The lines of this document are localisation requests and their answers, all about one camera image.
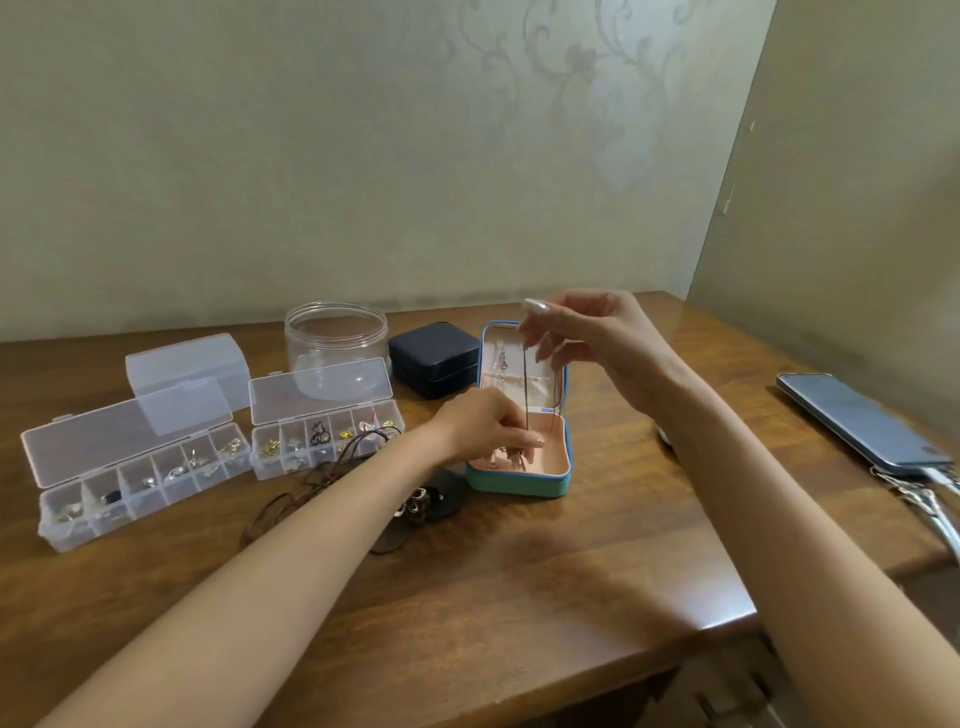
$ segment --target long white fingernail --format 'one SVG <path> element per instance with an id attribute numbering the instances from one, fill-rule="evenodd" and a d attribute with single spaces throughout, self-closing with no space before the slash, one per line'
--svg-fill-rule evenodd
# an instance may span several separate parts
<path id="1" fill-rule="evenodd" d="M 540 299 L 523 299 L 523 307 L 531 313 L 548 313 L 550 306 Z"/>

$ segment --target patterned wallpaper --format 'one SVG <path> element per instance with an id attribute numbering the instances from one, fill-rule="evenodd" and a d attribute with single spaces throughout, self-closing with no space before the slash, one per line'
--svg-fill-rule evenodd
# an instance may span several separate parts
<path id="1" fill-rule="evenodd" d="M 775 0 L 0 7 L 0 338 L 685 296 Z"/>

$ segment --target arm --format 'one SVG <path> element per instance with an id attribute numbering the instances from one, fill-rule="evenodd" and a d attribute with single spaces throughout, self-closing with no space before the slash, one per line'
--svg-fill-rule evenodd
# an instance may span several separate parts
<path id="1" fill-rule="evenodd" d="M 445 462 L 541 446 L 522 423 L 498 390 L 448 402 L 214 572 L 39 725 L 253 725 L 399 505 Z"/>
<path id="2" fill-rule="evenodd" d="M 663 427 L 824 725 L 960 725 L 960 656 L 670 349 L 632 295 L 572 291 L 528 307 L 523 328 L 540 358 L 600 363 Z"/>

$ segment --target teal jewelry case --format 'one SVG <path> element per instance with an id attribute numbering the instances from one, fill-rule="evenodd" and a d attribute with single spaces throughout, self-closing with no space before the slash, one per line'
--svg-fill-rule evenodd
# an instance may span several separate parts
<path id="1" fill-rule="evenodd" d="M 493 458 L 467 463 L 467 480 L 476 491 L 518 496 L 559 497 L 566 494 L 573 472 L 570 428 L 563 416 L 567 368 L 554 372 L 549 361 L 536 361 L 536 349 L 523 347 L 516 321 L 490 321 L 480 335 L 478 387 L 498 387 L 527 412 L 530 429 L 546 443 L 533 461 L 518 469 L 503 450 Z"/>

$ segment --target smartphone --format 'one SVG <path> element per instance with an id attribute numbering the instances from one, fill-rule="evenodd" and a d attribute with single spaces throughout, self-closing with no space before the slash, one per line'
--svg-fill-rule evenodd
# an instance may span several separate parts
<path id="1" fill-rule="evenodd" d="M 953 464 L 945 452 L 833 375 L 783 374 L 777 385 L 873 465 L 893 475 Z"/>

